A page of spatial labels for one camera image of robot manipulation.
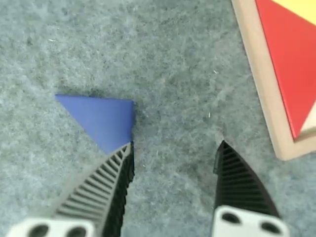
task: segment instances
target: gray carpet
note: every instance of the gray carpet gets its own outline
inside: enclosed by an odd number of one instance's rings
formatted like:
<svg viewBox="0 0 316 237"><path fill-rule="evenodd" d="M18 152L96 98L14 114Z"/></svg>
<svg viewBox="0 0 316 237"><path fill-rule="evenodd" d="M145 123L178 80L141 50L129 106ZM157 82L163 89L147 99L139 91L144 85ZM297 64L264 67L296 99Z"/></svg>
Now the gray carpet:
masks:
<svg viewBox="0 0 316 237"><path fill-rule="evenodd" d="M230 0L0 2L0 236L104 158L55 93L137 105L123 237L209 236L223 138L315 236L316 154L276 159Z"/></svg>

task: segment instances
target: blue triangular block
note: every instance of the blue triangular block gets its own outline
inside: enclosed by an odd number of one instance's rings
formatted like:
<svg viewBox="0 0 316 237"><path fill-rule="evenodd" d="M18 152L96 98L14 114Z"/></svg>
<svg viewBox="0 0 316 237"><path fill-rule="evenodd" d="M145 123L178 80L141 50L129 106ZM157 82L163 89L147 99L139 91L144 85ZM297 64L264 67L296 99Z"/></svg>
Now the blue triangular block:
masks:
<svg viewBox="0 0 316 237"><path fill-rule="evenodd" d="M69 95L56 98L106 154L132 141L133 101Z"/></svg>

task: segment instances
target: yellow shape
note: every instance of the yellow shape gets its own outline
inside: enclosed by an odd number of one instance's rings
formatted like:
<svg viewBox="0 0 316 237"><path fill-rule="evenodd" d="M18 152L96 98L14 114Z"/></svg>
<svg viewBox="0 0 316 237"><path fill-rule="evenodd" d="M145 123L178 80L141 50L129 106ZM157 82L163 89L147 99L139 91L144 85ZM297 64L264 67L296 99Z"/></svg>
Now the yellow shape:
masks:
<svg viewBox="0 0 316 237"><path fill-rule="evenodd" d="M316 0L272 0L316 25Z"/></svg>

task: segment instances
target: screw hole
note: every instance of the screw hole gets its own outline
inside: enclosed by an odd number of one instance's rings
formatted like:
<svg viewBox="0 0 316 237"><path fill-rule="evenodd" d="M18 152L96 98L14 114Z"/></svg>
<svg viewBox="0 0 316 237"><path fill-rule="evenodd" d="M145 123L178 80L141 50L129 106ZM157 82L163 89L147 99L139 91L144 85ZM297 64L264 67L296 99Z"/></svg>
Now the screw hole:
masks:
<svg viewBox="0 0 316 237"><path fill-rule="evenodd" d="M272 223L270 223L270 222L264 222L264 223L262 223L262 224L261 224L261 228L262 228L263 230L265 230L265 231L270 232L270 233L281 234L280 229L279 229L276 225L274 225L274 224L272 224Z"/></svg>
<svg viewBox="0 0 316 237"><path fill-rule="evenodd" d="M85 228L75 227L68 232L67 237L85 237L85 234Z"/></svg>
<svg viewBox="0 0 316 237"><path fill-rule="evenodd" d="M233 224L240 224L240 219L236 215L231 213L224 213L222 215L222 219Z"/></svg>
<svg viewBox="0 0 316 237"><path fill-rule="evenodd" d="M48 226L47 225L39 225L35 226L33 229L31 229L29 233L29 237L44 237L48 232Z"/></svg>

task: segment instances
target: wooden tray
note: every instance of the wooden tray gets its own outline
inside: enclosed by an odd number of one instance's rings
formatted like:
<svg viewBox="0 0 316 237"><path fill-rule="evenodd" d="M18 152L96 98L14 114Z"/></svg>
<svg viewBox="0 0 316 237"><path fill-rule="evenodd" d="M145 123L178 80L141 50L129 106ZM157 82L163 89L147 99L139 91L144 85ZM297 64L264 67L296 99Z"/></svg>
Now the wooden tray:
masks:
<svg viewBox="0 0 316 237"><path fill-rule="evenodd" d="M276 156L289 160L316 151L316 106L293 139L256 1L232 2Z"/></svg>

